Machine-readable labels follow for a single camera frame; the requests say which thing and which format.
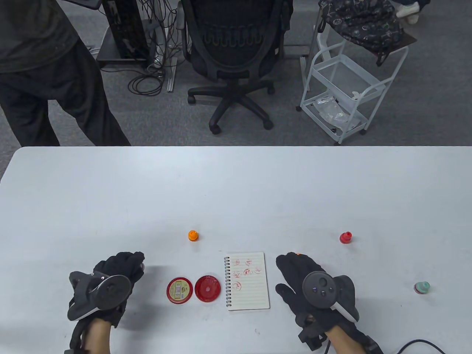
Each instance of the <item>office chair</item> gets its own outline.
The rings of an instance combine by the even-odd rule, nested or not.
[[[262,119],[264,128],[274,124],[269,115],[246,95],[262,88],[275,93],[274,83],[260,80],[280,57],[284,33],[293,13],[291,0],[181,0],[177,5],[176,28],[181,31],[183,52],[194,70],[226,86],[196,87],[188,90],[188,103],[195,96],[220,97],[209,127],[221,133],[218,121],[235,102]],[[187,30],[192,40],[187,50]],[[248,83],[240,84],[240,79]]]

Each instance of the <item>person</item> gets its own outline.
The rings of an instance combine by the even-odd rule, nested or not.
[[[406,17],[407,22],[414,25],[420,18],[419,13],[431,0],[395,0],[395,2],[400,4],[396,11],[396,16],[398,18]]]
[[[130,146],[95,59],[57,1],[0,1],[0,106],[21,146],[59,146],[48,100],[93,144]]]
[[[144,255],[141,252],[119,253],[107,261],[98,263],[94,271],[125,275],[134,285],[143,275],[140,267],[143,260]],[[276,292],[296,315],[304,312],[308,314],[305,319],[307,323],[317,322],[337,354],[367,353],[364,346],[368,337],[358,331],[353,323],[348,322],[337,311],[315,309],[304,298],[301,288],[305,276],[312,271],[324,271],[318,264],[306,255],[297,255],[293,252],[277,257],[276,264],[290,285],[289,287],[286,284],[277,284]],[[111,328],[118,325],[125,307],[126,301],[115,310],[98,311],[90,316],[89,327],[83,336],[81,346],[87,354],[110,354]]]

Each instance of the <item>plastic bag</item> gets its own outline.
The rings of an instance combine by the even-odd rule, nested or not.
[[[325,121],[344,130],[349,116],[344,113],[333,96],[321,97],[313,104]]]

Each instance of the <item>black glove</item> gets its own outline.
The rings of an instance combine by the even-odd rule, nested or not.
[[[144,274],[143,269],[144,254],[142,252],[120,252],[116,256],[111,256],[106,261],[100,261],[94,267],[93,271],[98,271],[108,276],[124,275],[131,281],[131,293],[135,283],[141,279]],[[126,300],[117,308],[107,311],[97,311],[91,316],[110,322],[115,328],[123,317],[126,308]]]
[[[361,344],[364,342],[364,338],[367,337],[338,311],[318,309],[311,305],[303,295],[302,284],[305,277],[314,271],[325,272],[320,265],[307,255],[297,255],[293,252],[278,256],[276,264],[291,288],[285,284],[277,284],[275,290],[295,314],[296,323],[303,328],[299,338],[307,343],[311,350],[320,348],[321,343],[326,339],[324,332],[336,325],[339,325],[355,341]]]

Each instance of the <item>white shoe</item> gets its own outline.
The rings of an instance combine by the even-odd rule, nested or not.
[[[411,15],[406,18],[406,21],[410,25],[415,25],[418,22],[418,18],[420,18],[420,15]]]
[[[415,2],[412,5],[400,5],[397,9],[396,16],[398,18],[403,18],[410,15],[415,15],[418,12],[420,12],[420,5],[418,4],[418,2]]]

